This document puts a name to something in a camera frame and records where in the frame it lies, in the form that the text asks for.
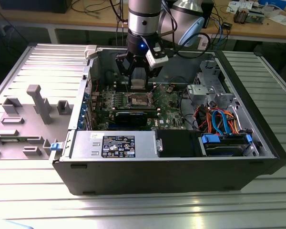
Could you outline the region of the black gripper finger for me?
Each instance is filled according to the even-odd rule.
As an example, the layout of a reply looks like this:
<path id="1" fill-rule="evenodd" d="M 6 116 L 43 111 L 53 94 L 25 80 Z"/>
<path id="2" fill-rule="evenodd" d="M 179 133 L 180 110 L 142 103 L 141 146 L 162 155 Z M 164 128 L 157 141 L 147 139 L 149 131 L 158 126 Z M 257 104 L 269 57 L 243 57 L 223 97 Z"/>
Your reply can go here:
<path id="1" fill-rule="evenodd" d="M 115 57 L 115 61 L 120 74 L 125 77 L 128 77 L 128 86 L 130 87 L 132 84 L 132 73 L 134 71 L 134 55 L 132 53 L 117 54 Z M 124 65 L 125 61 L 128 62 L 127 68 Z"/>
<path id="2" fill-rule="evenodd" d="M 144 70 L 145 70 L 145 78 L 144 78 L 144 87 L 148 87 L 148 81 L 150 78 L 157 77 L 162 70 L 162 66 L 150 69 L 150 66 L 147 62 L 144 63 Z"/>

